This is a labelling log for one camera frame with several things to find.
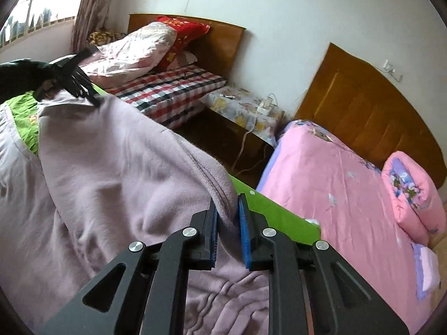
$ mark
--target checkered bedsheet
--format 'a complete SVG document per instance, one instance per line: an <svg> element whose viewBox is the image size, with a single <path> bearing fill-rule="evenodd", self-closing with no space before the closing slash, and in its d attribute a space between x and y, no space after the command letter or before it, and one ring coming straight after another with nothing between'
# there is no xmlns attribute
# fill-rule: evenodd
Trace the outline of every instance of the checkered bedsheet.
<svg viewBox="0 0 447 335"><path fill-rule="evenodd" d="M176 128L203 109L199 98L223 87L225 82L225 78L191 65L158 74L149 73L106 91L154 121Z"/></svg>

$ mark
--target green cloth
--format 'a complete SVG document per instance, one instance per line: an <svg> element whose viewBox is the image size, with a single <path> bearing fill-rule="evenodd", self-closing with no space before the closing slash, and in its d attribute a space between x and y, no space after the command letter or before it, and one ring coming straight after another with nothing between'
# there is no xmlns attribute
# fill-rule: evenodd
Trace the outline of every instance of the green cloth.
<svg viewBox="0 0 447 335"><path fill-rule="evenodd" d="M39 151L39 130L37 126L37 101L33 92L8 99L6 104L11 109L20 138L31 152Z"/></svg>
<svg viewBox="0 0 447 335"><path fill-rule="evenodd" d="M309 245L321 239L321 231L318 225L309 223L289 212L231 175L230 178L237 193L245 193L249 209L263 214L271 228L287 234L293 241Z"/></svg>

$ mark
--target pink pillow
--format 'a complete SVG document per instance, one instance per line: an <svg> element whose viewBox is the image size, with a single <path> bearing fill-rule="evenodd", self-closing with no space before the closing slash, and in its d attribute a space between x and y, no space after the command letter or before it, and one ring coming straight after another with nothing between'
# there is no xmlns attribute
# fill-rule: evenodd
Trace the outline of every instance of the pink pillow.
<svg viewBox="0 0 447 335"><path fill-rule="evenodd" d="M394 154L392 154L385 162L381 176L385 187L390 195L391 204L393 206L394 219L397 225L399 225L399 227L401 227L408 234L412 241L427 246L429 241L427 229L424 227L417 214L411 208L405 195L401 193L398 197L396 197L396 194L393 190L390 178L393 155Z"/></svg>
<svg viewBox="0 0 447 335"><path fill-rule="evenodd" d="M441 198L431 177L411 157L401 151L393 153L389 159L397 157L413 178L419 188L415 198L417 206L414 211L431 234L443 233L446 230L446 215Z"/></svg>
<svg viewBox="0 0 447 335"><path fill-rule="evenodd" d="M171 27L154 22L125 38L98 47L99 52L80 65L93 83L115 88L151 71L176 40Z"/></svg>
<svg viewBox="0 0 447 335"><path fill-rule="evenodd" d="M178 53L171 64L169 64L168 68L166 70L174 70L178 68L183 68L184 66L189 66L191 64L194 64L197 61L196 56L186 50L182 50L180 53Z"/></svg>

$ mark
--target folded blanket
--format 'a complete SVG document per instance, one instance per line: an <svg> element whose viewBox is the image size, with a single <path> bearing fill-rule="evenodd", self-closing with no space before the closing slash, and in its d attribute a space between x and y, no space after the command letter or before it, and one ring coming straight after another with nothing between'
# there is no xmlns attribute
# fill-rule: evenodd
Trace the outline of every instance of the folded blanket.
<svg viewBox="0 0 447 335"><path fill-rule="evenodd" d="M429 232L445 231L446 216L436 186L412 158L401 151L392 153L381 175L393 203L396 223L414 242L426 246Z"/></svg>
<svg viewBox="0 0 447 335"><path fill-rule="evenodd" d="M227 172L125 102L100 99L99 110L64 95L44 104L39 158L1 108L0 287L14 309L38 331L131 241L165 240L212 198L216 268L190 273L185 332L266 334L268 276L240 259Z"/></svg>

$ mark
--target wooden headboard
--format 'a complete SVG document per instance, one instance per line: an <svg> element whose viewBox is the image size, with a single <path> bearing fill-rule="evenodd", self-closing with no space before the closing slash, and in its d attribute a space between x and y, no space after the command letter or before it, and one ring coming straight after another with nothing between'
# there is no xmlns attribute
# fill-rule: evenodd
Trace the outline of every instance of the wooden headboard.
<svg viewBox="0 0 447 335"><path fill-rule="evenodd" d="M413 106L372 65L332 43L294 118L324 127L379 168L403 151L437 188L444 182L441 149Z"/></svg>
<svg viewBox="0 0 447 335"><path fill-rule="evenodd" d="M192 41L187 50L197 57L199 67L221 77L229 77L245 28L220 21L181 15L131 14L128 32L134 32L157 21L160 16L179 17L211 26L207 35Z"/></svg>

